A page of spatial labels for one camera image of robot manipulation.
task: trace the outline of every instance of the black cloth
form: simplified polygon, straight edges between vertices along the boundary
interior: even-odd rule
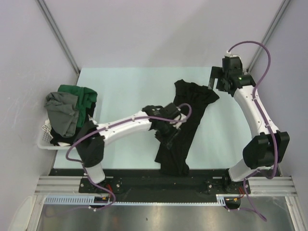
[[[93,117],[95,106],[96,103],[92,103],[91,108],[86,108],[85,123],[89,121],[89,116]],[[50,143],[55,146],[59,146],[58,142],[69,143],[70,145],[72,145],[80,130],[81,128],[76,128],[74,136],[69,138],[64,138],[60,134],[58,134],[53,128],[51,128],[50,134],[52,135],[53,139],[50,141]]]
[[[173,176],[187,176],[189,167],[185,160],[193,142],[194,135],[200,124],[206,107],[214,103],[219,96],[206,86],[199,86],[195,83],[187,83],[179,80],[174,83],[176,96],[173,103],[179,106],[181,103],[188,103],[192,107],[192,115],[186,123],[181,125],[179,135],[174,139],[172,147],[167,149],[164,145],[159,146],[155,162],[160,163],[160,172]],[[181,112],[188,114],[188,108],[181,108]]]

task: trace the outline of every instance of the gray towel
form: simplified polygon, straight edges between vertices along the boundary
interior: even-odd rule
[[[79,110],[78,96],[66,92],[52,92],[46,96],[47,109],[52,128],[62,137],[72,137],[76,131]]]

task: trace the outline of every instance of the white wall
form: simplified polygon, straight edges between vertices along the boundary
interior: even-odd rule
[[[290,135],[281,168],[293,177],[308,217],[308,1],[293,1],[269,41],[272,65],[260,86],[259,95],[268,113]],[[253,69],[259,78],[266,68],[262,54]]]
[[[261,41],[282,0],[46,0],[79,67],[221,65]],[[248,65],[256,46],[239,48]]]
[[[7,230],[17,207],[46,174],[53,152],[37,148],[44,97],[76,76],[34,0],[0,7],[0,224]]]

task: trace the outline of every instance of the table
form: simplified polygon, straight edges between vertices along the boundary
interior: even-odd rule
[[[173,102],[174,82],[183,79],[206,85],[210,67],[161,68],[83,68],[78,86],[98,92],[95,119],[106,123],[134,114],[147,105],[165,106]],[[192,142],[186,163],[190,169],[229,168],[242,158],[251,134],[237,102],[226,92],[205,110]],[[106,169],[159,169],[154,161],[159,141],[154,131],[124,137],[105,148],[102,161]],[[67,161],[66,151],[57,153],[54,168],[81,168]],[[76,150],[71,158],[79,159]]]

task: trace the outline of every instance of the green cloth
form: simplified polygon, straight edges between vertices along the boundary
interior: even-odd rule
[[[67,92],[78,96],[76,109],[79,110],[79,117],[77,121],[77,128],[81,128],[86,118],[86,108],[91,108],[92,103],[96,102],[97,92],[90,89],[79,86],[61,85],[58,92]]]

